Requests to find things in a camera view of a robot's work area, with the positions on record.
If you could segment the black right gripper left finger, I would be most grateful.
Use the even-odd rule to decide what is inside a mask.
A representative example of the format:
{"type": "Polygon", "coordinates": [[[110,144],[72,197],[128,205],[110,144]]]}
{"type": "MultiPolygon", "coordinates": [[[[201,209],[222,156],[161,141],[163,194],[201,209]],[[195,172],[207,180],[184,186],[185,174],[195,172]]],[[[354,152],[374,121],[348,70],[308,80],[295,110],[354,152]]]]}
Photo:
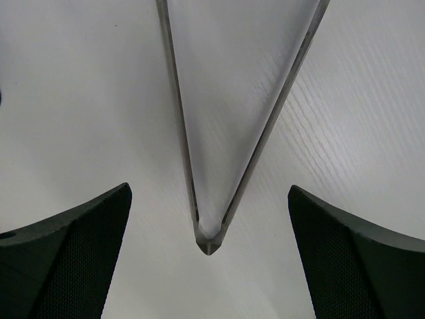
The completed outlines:
{"type": "Polygon", "coordinates": [[[101,318],[132,202],[128,183],[1,234],[2,318],[101,318]]]}

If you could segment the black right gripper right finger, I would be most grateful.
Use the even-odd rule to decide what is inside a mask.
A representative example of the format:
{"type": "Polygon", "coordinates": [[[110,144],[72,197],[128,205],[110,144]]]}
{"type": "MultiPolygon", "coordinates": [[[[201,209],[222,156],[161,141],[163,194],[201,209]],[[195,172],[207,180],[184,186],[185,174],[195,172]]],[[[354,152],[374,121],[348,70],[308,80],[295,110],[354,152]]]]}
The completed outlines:
{"type": "Polygon", "coordinates": [[[316,318],[423,318],[424,241],[293,185],[288,210],[316,318]]]}

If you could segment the metal tongs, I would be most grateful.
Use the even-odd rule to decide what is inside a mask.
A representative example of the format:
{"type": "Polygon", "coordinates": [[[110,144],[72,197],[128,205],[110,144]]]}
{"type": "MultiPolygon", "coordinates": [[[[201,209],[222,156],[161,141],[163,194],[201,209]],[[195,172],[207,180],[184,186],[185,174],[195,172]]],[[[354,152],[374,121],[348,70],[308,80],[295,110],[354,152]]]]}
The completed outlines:
{"type": "Polygon", "coordinates": [[[158,1],[195,242],[222,245],[328,1],[158,1]]]}

